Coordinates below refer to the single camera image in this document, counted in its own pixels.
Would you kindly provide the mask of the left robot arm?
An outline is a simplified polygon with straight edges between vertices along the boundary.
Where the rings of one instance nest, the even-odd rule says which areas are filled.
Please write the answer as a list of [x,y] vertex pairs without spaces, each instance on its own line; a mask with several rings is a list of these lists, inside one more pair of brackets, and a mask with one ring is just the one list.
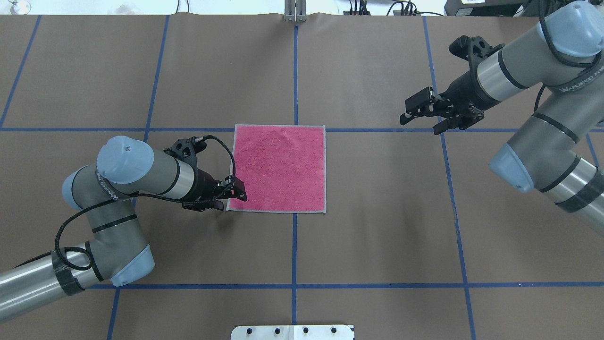
[[1,275],[1,321],[22,316],[105,280],[117,288],[149,275],[151,246],[133,200],[148,197],[202,212],[224,210],[229,198],[246,202],[236,166],[224,180],[198,168],[212,135],[180,138],[163,150],[126,136],[110,138],[95,164],[68,176],[63,199],[76,214],[60,226],[51,251]]

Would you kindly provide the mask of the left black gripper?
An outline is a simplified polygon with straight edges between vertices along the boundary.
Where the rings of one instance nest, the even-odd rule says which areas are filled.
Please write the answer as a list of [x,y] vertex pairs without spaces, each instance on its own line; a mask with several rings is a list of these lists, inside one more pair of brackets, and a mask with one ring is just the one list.
[[[194,186],[191,191],[182,200],[182,208],[196,212],[203,212],[207,209],[224,211],[224,202],[213,199],[223,188],[220,187],[220,181],[215,180],[209,173],[201,169],[196,170]],[[244,183],[236,176],[228,176],[225,179],[225,198],[235,198],[242,202],[247,202],[247,193]]]

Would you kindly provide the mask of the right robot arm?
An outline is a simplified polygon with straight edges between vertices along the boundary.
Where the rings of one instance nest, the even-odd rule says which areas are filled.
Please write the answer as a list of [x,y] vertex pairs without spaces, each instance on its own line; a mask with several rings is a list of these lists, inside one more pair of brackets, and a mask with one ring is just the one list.
[[492,46],[479,36],[455,39],[449,52],[465,60],[468,71],[442,93],[428,86],[408,97],[400,123],[439,117],[435,135],[466,130],[487,110],[540,85],[530,118],[489,168],[520,192],[541,192],[602,234],[603,167],[574,147],[603,125],[603,14],[586,0],[552,13],[540,0],[537,10],[538,23],[509,44]]

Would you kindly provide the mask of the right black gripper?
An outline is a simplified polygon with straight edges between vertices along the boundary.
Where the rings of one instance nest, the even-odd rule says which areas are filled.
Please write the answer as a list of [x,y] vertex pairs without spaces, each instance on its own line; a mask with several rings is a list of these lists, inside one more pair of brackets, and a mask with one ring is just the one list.
[[431,86],[405,100],[405,111],[400,116],[402,126],[416,118],[444,118],[433,126],[434,135],[448,130],[466,130],[485,118],[481,86],[474,71],[468,71],[454,80],[443,93],[434,92]]

